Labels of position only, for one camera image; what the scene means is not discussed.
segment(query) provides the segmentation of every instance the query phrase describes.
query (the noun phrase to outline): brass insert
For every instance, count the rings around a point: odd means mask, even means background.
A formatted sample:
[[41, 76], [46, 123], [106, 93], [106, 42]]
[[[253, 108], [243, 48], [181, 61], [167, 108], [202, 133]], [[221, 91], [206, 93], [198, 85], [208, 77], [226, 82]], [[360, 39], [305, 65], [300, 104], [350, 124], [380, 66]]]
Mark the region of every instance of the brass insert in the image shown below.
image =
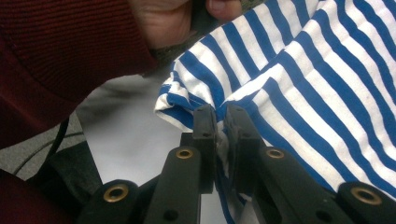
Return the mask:
[[285, 153], [283, 153], [281, 150], [278, 149], [269, 149], [266, 151], [267, 156], [273, 158], [273, 159], [282, 159], [285, 157]]
[[364, 189], [360, 187], [355, 187], [350, 190], [353, 196], [363, 203], [368, 203], [371, 205], [380, 205], [382, 199], [369, 189]]
[[128, 191], [128, 187], [124, 184], [114, 185], [106, 190], [103, 199], [108, 203], [116, 203], [124, 199], [128, 195]]
[[180, 159], [188, 159], [192, 157], [192, 151], [190, 149], [181, 149], [176, 153], [176, 156]]

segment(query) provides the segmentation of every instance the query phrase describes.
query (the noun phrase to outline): finger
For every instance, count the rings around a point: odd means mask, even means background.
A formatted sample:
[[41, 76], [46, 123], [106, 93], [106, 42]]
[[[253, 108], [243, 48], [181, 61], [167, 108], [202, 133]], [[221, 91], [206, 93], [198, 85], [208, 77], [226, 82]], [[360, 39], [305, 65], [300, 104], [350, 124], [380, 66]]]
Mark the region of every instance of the finger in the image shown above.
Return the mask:
[[231, 21], [242, 14], [240, 0], [206, 0], [206, 9], [219, 21]]

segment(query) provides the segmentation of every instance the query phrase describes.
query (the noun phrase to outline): striped fabric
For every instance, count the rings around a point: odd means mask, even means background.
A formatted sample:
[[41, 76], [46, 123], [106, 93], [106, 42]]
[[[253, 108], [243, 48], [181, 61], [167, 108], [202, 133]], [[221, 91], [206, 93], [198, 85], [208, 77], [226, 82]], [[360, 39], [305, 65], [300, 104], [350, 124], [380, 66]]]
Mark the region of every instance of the striped fabric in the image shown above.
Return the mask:
[[156, 113], [192, 128], [211, 104], [246, 109], [323, 187], [359, 180], [396, 198], [396, 3], [269, 0], [172, 66]]

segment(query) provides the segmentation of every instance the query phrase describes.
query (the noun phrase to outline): white surface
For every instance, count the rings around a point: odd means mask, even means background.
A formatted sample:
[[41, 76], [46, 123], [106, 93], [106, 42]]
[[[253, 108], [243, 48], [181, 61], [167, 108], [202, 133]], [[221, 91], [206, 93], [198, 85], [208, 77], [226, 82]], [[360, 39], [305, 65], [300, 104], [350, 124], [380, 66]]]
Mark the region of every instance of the white surface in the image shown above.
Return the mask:
[[[153, 113], [164, 76], [120, 77], [93, 91], [77, 114], [104, 183], [126, 179], [142, 185], [161, 173], [181, 131]], [[219, 196], [203, 195], [201, 223], [226, 223]]]

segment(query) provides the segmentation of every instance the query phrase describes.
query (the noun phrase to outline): dark red sweater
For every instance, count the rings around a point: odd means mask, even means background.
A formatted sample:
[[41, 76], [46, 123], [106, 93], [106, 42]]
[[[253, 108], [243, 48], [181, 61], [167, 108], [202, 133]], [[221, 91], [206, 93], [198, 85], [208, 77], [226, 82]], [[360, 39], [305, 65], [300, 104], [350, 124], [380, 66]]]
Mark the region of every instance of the dark red sweater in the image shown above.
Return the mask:
[[[0, 148], [60, 123], [96, 87], [155, 60], [126, 0], [0, 0]], [[70, 223], [0, 170], [0, 223]]]

